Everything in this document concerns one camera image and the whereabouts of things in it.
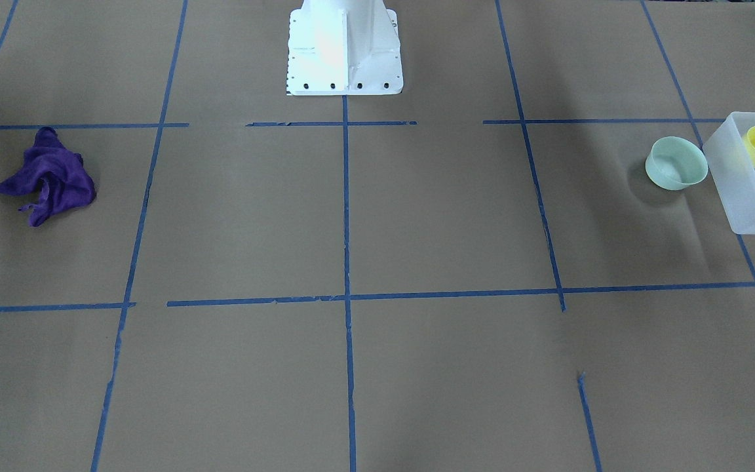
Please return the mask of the light green bowl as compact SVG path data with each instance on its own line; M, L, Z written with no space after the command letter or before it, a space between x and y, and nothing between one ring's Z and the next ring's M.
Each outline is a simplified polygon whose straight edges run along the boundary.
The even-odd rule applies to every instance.
M680 191L697 185L709 174L709 165L702 150L677 136L656 140L646 158L644 169L654 185L669 191Z

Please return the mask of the purple cloth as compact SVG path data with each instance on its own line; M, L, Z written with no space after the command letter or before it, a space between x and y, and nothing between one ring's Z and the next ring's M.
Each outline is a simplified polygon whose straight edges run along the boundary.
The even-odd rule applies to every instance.
M30 227L39 227L60 213L85 207L97 197L96 185L87 173L82 155L61 143L54 128L42 127L34 135L33 145L23 152L23 165L0 182L0 194L37 199L19 207L29 212Z

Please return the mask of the clear plastic storage box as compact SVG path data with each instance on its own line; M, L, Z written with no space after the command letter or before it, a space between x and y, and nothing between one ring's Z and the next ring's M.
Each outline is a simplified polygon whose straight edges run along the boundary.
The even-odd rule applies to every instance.
M755 111L732 111L704 143L703 153L736 234L755 234L755 164L744 137L755 126Z

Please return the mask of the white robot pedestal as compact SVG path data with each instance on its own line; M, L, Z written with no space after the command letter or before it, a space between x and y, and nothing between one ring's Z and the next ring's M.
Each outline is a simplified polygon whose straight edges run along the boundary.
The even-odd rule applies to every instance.
M402 93L398 15L383 1L303 1L288 27L288 95Z

